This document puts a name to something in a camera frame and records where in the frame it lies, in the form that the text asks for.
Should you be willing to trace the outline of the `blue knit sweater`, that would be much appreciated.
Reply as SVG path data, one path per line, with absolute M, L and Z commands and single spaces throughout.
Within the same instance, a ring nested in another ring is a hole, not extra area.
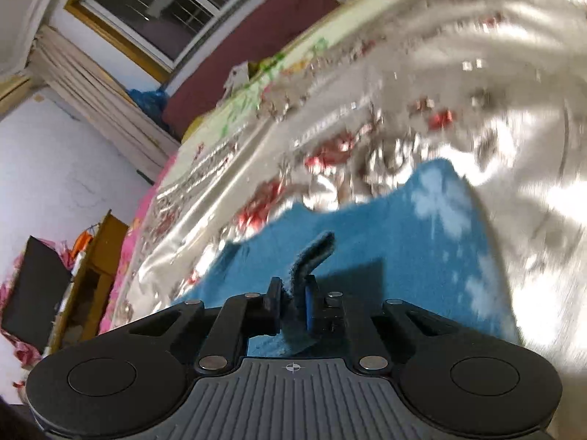
M 485 220 L 470 185 L 445 159 L 422 164 L 403 187 L 368 203 L 330 213 L 294 205 L 247 241 L 228 243 L 186 297 L 219 307 L 265 291 L 275 277 L 292 290 L 305 274 L 370 311 L 396 298 L 519 339 Z

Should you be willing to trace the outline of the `wooden tv cabinet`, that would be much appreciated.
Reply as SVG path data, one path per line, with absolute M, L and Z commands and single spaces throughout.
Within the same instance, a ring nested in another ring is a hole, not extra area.
M 45 354 L 98 336 L 99 323 L 112 291 L 128 226 L 109 210 L 66 289 Z

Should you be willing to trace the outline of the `pink floral bed sheet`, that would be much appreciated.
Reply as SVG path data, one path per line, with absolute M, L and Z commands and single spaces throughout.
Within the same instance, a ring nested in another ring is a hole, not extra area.
M 350 0 L 263 60 L 257 74 L 193 121 L 177 154 L 139 206 L 121 249 L 119 270 L 99 324 L 106 333 L 169 307 L 205 276 L 224 246 L 255 235 L 289 184 L 287 168 L 248 182 L 226 202 L 214 189 L 252 158 L 261 126 L 302 106 L 293 77 L 314 79 L 328 51 L 402 0 Z

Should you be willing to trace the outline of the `orange object on cabinet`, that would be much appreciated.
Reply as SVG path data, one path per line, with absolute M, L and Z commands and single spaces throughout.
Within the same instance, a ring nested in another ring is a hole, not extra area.
M 83 231 L 71 248 L 71 256 L 76 258 L 81 252 L 84 252 L 93 238 L 94 236 L 89 231 Z

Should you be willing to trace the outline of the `black television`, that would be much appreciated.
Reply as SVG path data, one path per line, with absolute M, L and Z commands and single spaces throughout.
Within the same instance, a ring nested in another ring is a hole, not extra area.
M 57 251 L 30 236 L 1 308 L 1 328 L 42 353 L 70 280 L 71 272 Z

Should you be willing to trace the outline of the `blue plastic bag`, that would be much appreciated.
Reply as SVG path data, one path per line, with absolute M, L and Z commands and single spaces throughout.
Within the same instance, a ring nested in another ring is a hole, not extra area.
M 168 94 L 165 91 L 161 91 L 161 89 L 156 91 L 131 89 L 127 94 L 153 122 L 164 125 L 163 112 L 168 103 Z

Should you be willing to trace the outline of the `crumpled cloth on bed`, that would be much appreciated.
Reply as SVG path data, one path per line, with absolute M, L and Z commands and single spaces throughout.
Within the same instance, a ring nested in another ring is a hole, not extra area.
M 232 67 L 223 84 L 223 98 L 229 98 L 234 92 L 249 82 L 249 63 L 243 62 Z

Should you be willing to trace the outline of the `beige curtain left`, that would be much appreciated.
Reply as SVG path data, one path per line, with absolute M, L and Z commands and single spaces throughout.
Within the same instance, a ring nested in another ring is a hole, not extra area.
M 179 143 L 94 60 L 55 29 L 36 34 L 28 69 L 80 113 L 134 169 L 156 180 Z

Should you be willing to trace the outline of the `silver floral satin bedspread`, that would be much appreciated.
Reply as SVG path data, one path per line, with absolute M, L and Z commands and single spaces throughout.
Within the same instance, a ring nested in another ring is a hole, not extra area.
M 328 51 L 214 193 L 287 168 L 334 210 L 448 159 L 475 188 L 523 341 L 562 371 L 555 427 L 586 435 L 586 0 L 402 0 Z

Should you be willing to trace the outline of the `dark red headboard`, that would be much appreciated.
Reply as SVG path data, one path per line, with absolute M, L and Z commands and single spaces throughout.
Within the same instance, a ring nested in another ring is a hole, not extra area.
M 248 15 L 172 91 L 162 119 L 181 138 L 200 115 L 224 94 L 233 67 L 261 62 L 278 53 L 310 26 L 339 6 L 336 0 L 266 0 Z

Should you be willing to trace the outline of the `window with metal bars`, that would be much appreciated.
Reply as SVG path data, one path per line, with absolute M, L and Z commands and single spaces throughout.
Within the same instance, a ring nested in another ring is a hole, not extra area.
M 163 83 L 253 0 L 68 0 L 66 11 Z

